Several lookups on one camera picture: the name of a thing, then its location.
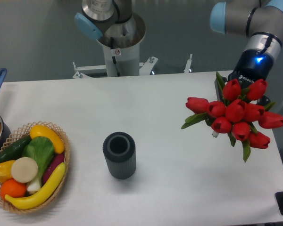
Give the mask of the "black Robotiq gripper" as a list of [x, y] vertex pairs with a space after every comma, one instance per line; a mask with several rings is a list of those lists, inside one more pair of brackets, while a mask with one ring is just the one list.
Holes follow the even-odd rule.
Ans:
[[[260, 53], [258, 50], [248, 49], [244, 51], [234, 68], [229, 74], [228, 81], [237, 79], [242, 89], [248, 88], [252, 83], [263, 79], [266, 80], [271, 68], [273, 59], [266, 53]], [[226, 77], [221, 77], [222, 84], [227, 82]], [[214, 81], [216, 97], [218, 101], [223, 101], [222, 89], [219, 86], [218, 79]], [[263, 95], [257, 100], [257, 105], [267, 105], [271, 102], [270, 98]]]

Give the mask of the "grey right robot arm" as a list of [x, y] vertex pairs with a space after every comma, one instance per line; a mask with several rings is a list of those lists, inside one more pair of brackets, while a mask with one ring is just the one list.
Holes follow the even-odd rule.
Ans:
[[228, 80], [237, 79], [242, 89], [265, 80], [283, 46], [283, 0], [227, 0], [210, 14], [210, 28], [222, 34], [248, 38]]

